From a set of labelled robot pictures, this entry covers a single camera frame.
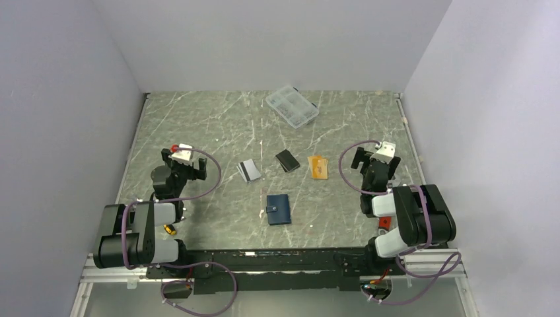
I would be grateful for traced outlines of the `blue leather card holder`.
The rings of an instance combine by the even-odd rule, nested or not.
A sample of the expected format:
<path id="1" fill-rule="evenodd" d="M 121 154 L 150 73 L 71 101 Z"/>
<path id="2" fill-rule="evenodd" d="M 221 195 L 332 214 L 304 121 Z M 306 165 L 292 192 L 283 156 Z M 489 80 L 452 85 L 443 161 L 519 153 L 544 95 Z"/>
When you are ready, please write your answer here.
<path id="1" fill-rule="evenodd" d="M 291 208 L 287 194 L 267 195 L 266 208 L 269 225 L 291 224 Z"/>

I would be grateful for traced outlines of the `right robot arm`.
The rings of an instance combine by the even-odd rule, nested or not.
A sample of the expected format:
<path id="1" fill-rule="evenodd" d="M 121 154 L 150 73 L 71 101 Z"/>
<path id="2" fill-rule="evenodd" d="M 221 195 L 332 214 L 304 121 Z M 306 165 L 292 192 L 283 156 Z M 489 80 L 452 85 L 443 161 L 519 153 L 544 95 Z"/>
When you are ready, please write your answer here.
<path id="1" fill-rule="evenodd" d="M 372 274 L 382 273 L 390 259 L 403 252 L 446 244 L 456 237 L 456 223 L 436 185 L 389 187 L 400 161 L 389 144 L 375 152 L 358 147 L 351 163 L 363 176 L 359 189 L 362 213 L 379 221 L 396 218 L 395 228 L 368 241 L 363 259 Z"/>

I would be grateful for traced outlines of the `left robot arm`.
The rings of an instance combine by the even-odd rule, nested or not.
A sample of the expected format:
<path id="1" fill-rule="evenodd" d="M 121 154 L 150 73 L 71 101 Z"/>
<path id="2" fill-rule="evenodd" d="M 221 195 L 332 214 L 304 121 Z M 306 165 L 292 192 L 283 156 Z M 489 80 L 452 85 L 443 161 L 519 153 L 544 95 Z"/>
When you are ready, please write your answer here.
<path id="1" fill-rule="evenodd" d="M 130 207 L 127 217 L 125 204 L 105 206 L 93 254 L 96 267 L 123 267 L 127 256 L 130 267 L 164 263 L 173 277 L 188 272 L 190 259 L 184 255 L 184 243 L 158 239 L 155 229 L 171 227 L 183 219 L 184 203 L 178 198 L 188 181 L 206 179 L 207 159 L 198 158 L 195 167 L 189 151 L 163 149 L 161 155 L 164 164 L 151 172 L 153 193 L 148 201 Z"/>

